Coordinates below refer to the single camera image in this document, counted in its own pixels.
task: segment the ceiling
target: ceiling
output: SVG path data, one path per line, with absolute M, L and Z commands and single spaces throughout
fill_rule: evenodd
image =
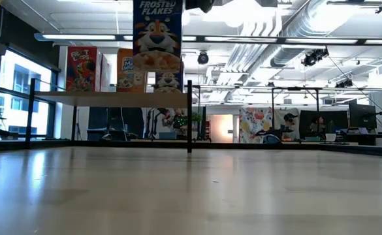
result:
M 274 11 L 274 13 L 270 13 L 269 8 L 260 7 L 255 0 L 233 0 L 224 6 L 214 7 L 210 17 L 199 9 L 188 10 L 186 14 L 189 15 L 190 21 L 184 26 L 183 33 L 184 35 L 242 35 L 245 27 L 262 21 L 264 22 L 264 29 L 270 24 L 279 29 L 279 31 L 268 32 L 267 35 L 276 36 L 278 33 L 281 35 L 281 26 L 288 24 L 288 27 L 290 27 L 293 21 L 291 16 L 305 2 L 306 0 L 281 0 L 282 4 L 279 5 L 279 10 Z M 133 2 L 130 0 L 118 2 L 3 0 L 2 5 L 43 33 L 132 33 Z M 315 14 L 311 13 L 308 17 L 315 19 L 313 24 L 316 28 L 323 30 L 332 28 L 329 34 L 326 34 L 327 36 L 382 37 L 382 12 L 375 14 L 375 9 L 376 7 L 331 6 L 330 10 L 327 10 L 327 8 L 322 7 Z M 230 27 L 238 20 L 244 21 L 241 26 Z M 115 60 L 114 54 L 116 54 L 119 47 L 131 48 L 132 46 L 130 42 L 81 42 L 80 44 L 98 46 L 110 60 Z M 228 62 L 231 61 L 231 55 L 237 47 L 235 44 L 184 43 L 182 53 L 185 63 L 185 78 L 193 79 L 194 83 L 198 84 L 213 84 L 217 80 L 217 84 L 222 85 L 239 84 L 239 81 L 241 81 L 246 86 L 251 84 L 265 86 L 267 82 L 272 81 L 276 86 L 307 85 L 323 87 L 327 85 L 334 87 L 334 83 L 329 85 L 329 82 L 337 82 L 342 79 L 344 75 L 341 71 L 343 71 L 349 73 L 357 86 L 362 87 L 367 86 L 369 74 L 374 73 L 375 70 L 378 70 L 378 67 L 382 66 L 382 47 L 329 46 L 328 50 L 331 59 L 326 58 L 313 67 L 305 68 L 300 64 L 301 59 L 305 56 L 304 53 L 311 51 L 311 49 L 306 49 L 304 53 L 291 59 L 284 67 L 280 69 L 269 68 L 268 61 L 270 58 L 265 59 L 266 62 L 262 64 L 259 63 L 262 56 L 266 58 L 266 52 L 268 51 L 266 46 L 263 46 L 263 48 L 259 46 L 259 57 L 253 58 L 250 67 L 247 65 L 247 68 L 243 71 L 245 73 L 222 74 L 218 78 L 211 77 L 211 71 L 218 69 L 218 66 L 224 67 L 226 65 L 226 68 L 222 69 L 227 69 Z M 249 58 L 250 51 L 255 49 L 256 46 L 247 48 L 246 59 Z M 210 56 L 210 62 L 207 65 L 197 63 L 197 57 L 201 50 L 207 51 Z M 205 92 L 204 98 L 201 99 L 202 102 L 223 101 L 224 98 L 233 100 L 232 96 L 235 93 L 237 94 L 235 97 L 239 99 L 241 98 L 240 93 L 248 93 L 248 95 L 245 95 L 246 98 L 241 99 L 241 101 L 256 100 L 261 97 L 256 97 L 258 94 L 251 91 L 233 91 L 231 97 L 226 97 L 229 94 L 228 91 L 208 90 Z

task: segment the white ceiling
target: white ceiling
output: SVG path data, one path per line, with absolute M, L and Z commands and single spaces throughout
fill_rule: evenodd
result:
M 254 0 L 239 0 L 253 4 Z M 292 7 L 283 11 L 283 22 L 300 7 L 305 0 L 292 0 Z M 131 33 L 132 31 L 132 1 L 125 0 L 118 3 L 88 3 L 88 2 L 61 2 L 58 0 L 3 0 L 3 6 L 11 13 L 29 23 L 43 33 Z M 252 8 L 254 5 L 241 6 L 240 10 L 247 10 L 244 7 Z M 360 9 L 341 27 L 336 29 L 333 37 L 382 37 L 382 13 L 375 14 L 374 8 Z M 262 12 L 255 12 L 254 16 L 261 16 Z M 227 21 L 238 18 L 238 14 L 219 11 L 218 18 Z M 238 35 L 242 27 L 229 27 L 225 22 L 204 21 L 204 14 L 200 10 L 190 11 L 190 22 L 184 26 L 183 33 L 186 35 Z M 130 42 L 84 42 L 99 46 L 105 54 L 116 54 L 119 47 L 130 48 Z M 185 72 L 187 74 L 206 74 L 208 66 L 225 64 L 233 51 L 233 44 L 183 44 L 183 54 Z M 205 50 L 210 56 L 209 64 L 198 65 L 197 56 L 199 51 Z M 357 46 L 329 46 L 331 58 L 334 58 L 339 68 L 344 71 L 351 71 L 360 67 L 355 65 L 357 59 L 361 60 L 361 65 L 382 58 L 382 47 L 357 47 Z M 280 80 L 276 83 L 282 86 L 293 86 L 303 84 L 303 80 L 312 82 L 327 81 L 341 75 L 339 69 L 333 66 L 332 62 L 322 61 L 314 67 L 304 72 L 304 67 L 300 64 L 301 57 L 293 59 L 287 67 L 291 70 L 281 70 L 277 75 Z M 357 81 L 366 80 L 367 73 L 358 74 Z

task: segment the computer screen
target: computer screen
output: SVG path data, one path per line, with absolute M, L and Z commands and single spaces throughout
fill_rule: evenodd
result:
M 349 104 L 350 127 L 376 128 L 375 106 Z

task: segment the mini-wheats cereal box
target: mini-wheats cereal box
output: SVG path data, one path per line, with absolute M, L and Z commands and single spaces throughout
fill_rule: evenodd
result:
M 135 71 L 180 71 L 182 0 L 134 0 Z
M 156 72 L 154 93 L 182 93 L 183 62 L 181 72 Z
M 117 92 L 144 93 L 147 72 L 135 71 L 132 49 L 118 49 L 117 54 Z
M 66 91 L 99 91 L 102 54 L 94 46 L 67 48 Z

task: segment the white floor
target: white floor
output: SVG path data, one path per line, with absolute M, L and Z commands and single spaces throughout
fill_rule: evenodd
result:
M 0 235 L 382 234 L 382 158 L 325 151 L 0 153 Z

